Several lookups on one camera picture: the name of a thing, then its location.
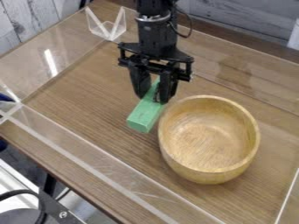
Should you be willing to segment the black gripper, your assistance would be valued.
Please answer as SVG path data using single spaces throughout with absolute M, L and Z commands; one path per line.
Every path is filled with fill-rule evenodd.
M 160 74 L 154 100 L 165 104 L 174 96 L 178 81 L 189 81 L 193 57 L 177 49 L 176 16 L 136 17 L 136 43 L 118 43 L 117 63 L 129 68 L 129 78 L 138 98 L 150 88 L 150 74 Z

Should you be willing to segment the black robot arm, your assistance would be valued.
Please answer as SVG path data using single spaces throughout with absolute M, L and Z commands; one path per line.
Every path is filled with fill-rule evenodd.
M 160 81 L 153 92 L 153 101 L 165 104 L 176 94 L 178 81 L 192 77 L 193 57 L 177 48 L 177 37 L 192 34 L 192 21 L 188 17 L 189 32 L 177 31 L 177 0 L 136 0 L 137 24 L 136 43 L 117 44 L 120 57 L 117 64 L 126 67 L 136 96 L 142 99 L 150 88 L 150 74 Z

